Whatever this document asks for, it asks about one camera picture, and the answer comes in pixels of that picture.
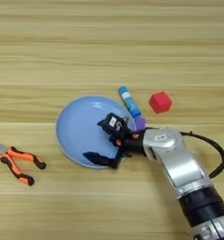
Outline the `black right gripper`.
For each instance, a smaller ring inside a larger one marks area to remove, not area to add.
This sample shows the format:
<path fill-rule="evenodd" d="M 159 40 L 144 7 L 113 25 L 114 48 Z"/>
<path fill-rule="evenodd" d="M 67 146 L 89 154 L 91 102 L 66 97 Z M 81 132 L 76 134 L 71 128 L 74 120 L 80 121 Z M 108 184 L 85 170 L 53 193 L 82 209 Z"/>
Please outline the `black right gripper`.
<path fill-rule="evenodd" d="M 99 121 L 97 125 L 105 128 L 105 120 Z M 144 133 L 145 130 L 136 132 L 129 129 L 123 131 L 113 130 L 110 141 L 118 148 L 115 158 L 105 157 L 95 152 L 86 152 L 83 155 L 94 164 L 116 169 L 122 157 L 129 156 L 133 153 L 145 155 L 143 147 Z"/>

